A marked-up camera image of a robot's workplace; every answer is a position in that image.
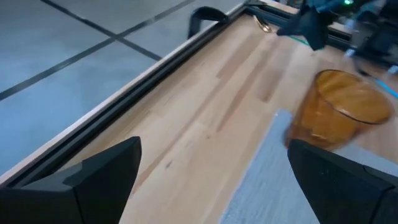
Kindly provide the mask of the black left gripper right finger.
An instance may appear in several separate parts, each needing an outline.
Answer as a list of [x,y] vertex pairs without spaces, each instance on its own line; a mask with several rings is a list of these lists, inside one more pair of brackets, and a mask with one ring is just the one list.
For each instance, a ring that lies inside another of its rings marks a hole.
[[398,224],[398,177],[299,139],[287,156],[320,224]]

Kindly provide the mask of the amber translucent plastic cup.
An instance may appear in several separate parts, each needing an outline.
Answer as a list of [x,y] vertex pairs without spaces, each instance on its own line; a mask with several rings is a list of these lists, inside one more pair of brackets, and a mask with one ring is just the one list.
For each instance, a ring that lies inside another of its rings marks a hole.
[[393,115],[389,99],[370,83],[341,70],[322,70],[285,131],[285,146],[299,139],[331,151]]

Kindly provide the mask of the light grey woven placemat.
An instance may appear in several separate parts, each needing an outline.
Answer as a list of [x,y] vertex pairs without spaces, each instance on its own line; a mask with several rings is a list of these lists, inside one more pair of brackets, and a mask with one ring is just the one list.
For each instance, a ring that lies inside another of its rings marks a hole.
[[[291,121],[289,111],[276,112],[221,224],[320,224],[287,156],[284,134]],[[398,164],[353,143],[330,152],[398,177]]]

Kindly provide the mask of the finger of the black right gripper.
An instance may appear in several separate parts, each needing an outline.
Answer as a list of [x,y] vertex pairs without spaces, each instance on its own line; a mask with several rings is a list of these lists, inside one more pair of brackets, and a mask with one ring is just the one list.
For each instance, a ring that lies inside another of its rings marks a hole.
[[328,18],[310,9],[303,15],[303,36],[313,51],[324,48],[328,39]]
[[277,30],[278,36],[284,35],[302,35],[306,36],[311,33],[310,28],[310,16],[311,14],[295,14],[286,23],[285,26]]

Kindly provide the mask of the gold metal utensil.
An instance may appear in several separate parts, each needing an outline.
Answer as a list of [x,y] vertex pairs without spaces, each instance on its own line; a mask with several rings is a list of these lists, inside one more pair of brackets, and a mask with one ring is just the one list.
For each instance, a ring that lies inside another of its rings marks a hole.
[[264,31],[265,33],[272,33],[272,28],[267,21],[257,16],[253,16],[253,18],[262,31]]

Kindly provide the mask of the blue tape strip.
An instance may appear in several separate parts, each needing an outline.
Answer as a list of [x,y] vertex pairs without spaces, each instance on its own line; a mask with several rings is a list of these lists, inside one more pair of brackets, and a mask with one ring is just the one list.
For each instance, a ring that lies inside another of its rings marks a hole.
[[375,82],[388,94],[393,96],[394,98],[398,99],[398,93],[395,92],[392,88],[390,88],[387,84],[385,84],[383,81],[379,79],[375,79]]

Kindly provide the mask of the black aluminium table edge frame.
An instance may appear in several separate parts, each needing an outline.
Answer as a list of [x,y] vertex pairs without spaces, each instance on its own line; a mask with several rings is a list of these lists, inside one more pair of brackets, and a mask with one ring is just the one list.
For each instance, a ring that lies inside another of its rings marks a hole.
[[22,187],[141,133],[141,116],[170,128],[168,142],[206,114],[222,128],[270,59],[294,47],[260,33],[251,16],[280,26],[288,13],[274,3],[242,4],[203,31],[191,27],[188,41],[1,176],[0,189]]

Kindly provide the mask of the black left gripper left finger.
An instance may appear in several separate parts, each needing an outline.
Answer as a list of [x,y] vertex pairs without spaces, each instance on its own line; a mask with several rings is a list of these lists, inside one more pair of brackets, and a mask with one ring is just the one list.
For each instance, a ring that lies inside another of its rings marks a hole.
[[118,224],[141,156],[134,136],[23,187],[2,188],[0,224]]

